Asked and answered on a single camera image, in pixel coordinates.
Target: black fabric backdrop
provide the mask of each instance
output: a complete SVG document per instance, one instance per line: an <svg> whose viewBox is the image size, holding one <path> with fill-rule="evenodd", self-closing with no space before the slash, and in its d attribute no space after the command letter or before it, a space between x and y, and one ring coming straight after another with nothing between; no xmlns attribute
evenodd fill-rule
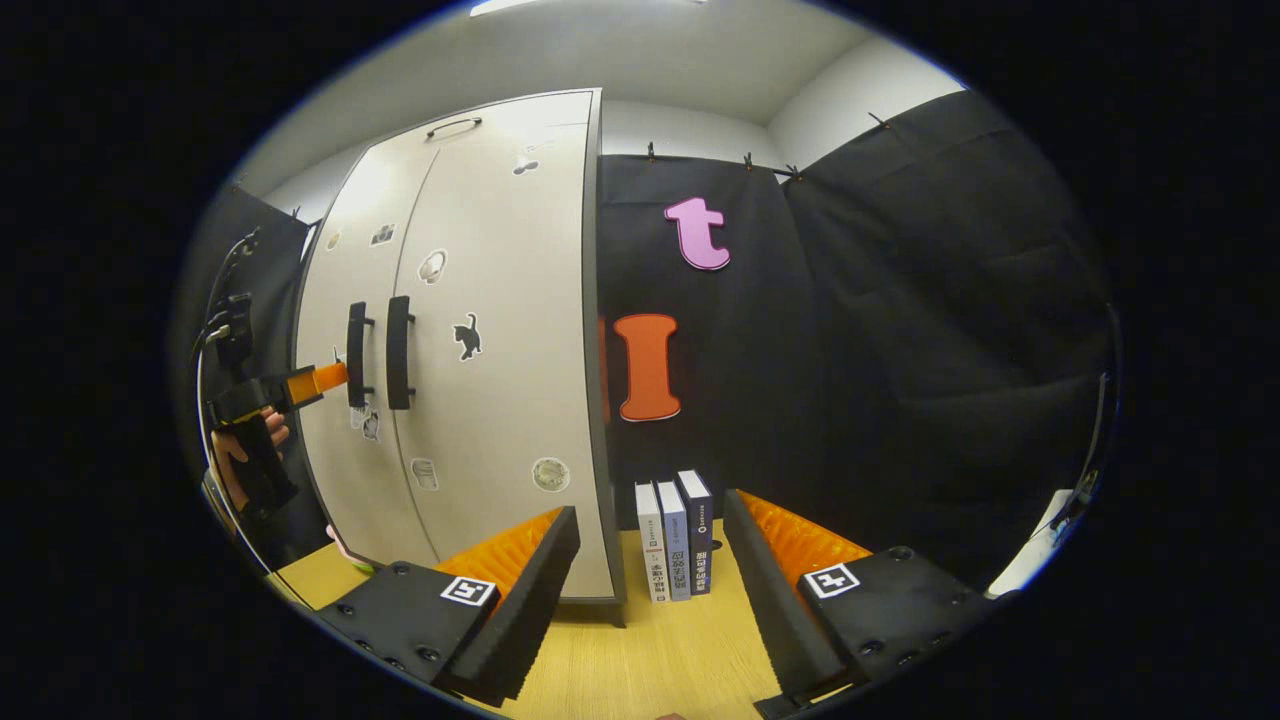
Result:
<svg viewBox="0 0 1280 720"><path fill-rule="evenodd" d="M196 365L187 361L205 324L205 307L223 259L255 228L260 228L257 249L241 263L227 284L228 293L252 292L253 296L250 307L253 355L244 363L244 370L250 377L261 377L292 369L289 350L307 225L257 197L228 187L210 204L189 245L166 338L170 405L192 488L204 477L207 462L196 414ZM220 370L218 352L212 347L205 352L204 379L205 398L230 387L230 378ZM296 430L292 414L285 416L285 425ZM284 469L300 492L271 518L244 525L253 547L271 569L288 565L330 542L324 532L328 521L308 482L301 443L285 441L280 451L284 454Z"/></svg>
<svg viewBox="0 0 1280 720"><path fill-rule="evenodd" d="M773 173L700 159L611 155L600 159L596 268L604 323L608 455L620 527L636 528L637 482L696 469L722 514L721 495L739 487L764 497L780 488L797 512L822 500L822 356L813 283ZM680 252L663 210L689 197L724 215L712 241L728 265L705 272ZM613 323L671 315L668 341L675 418L631 423L626 343Z"/></svg>
<svg viewBox="0 0 1280 720"><path fill-rule="evenodd" d="M984 588L1078 480L1106 281L1052 167L977 95L886 124L783 186L827 360L831 527Z"/></svg>

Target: black cat sticker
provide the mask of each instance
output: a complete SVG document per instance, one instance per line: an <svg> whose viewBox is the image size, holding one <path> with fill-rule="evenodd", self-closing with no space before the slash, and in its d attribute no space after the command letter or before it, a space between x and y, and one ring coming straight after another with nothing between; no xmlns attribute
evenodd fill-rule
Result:
<svg viewBox="0 0 1280 720"><path fill-rule="evenodd" d="M467 325L453 325L453 342L461 342L466 351L462 357L458 357L462 363L466 363L476 352L484 352L480 348L480 333L476 332L476 314L467 313L467 318L471 318L471 327Z"/></svg>

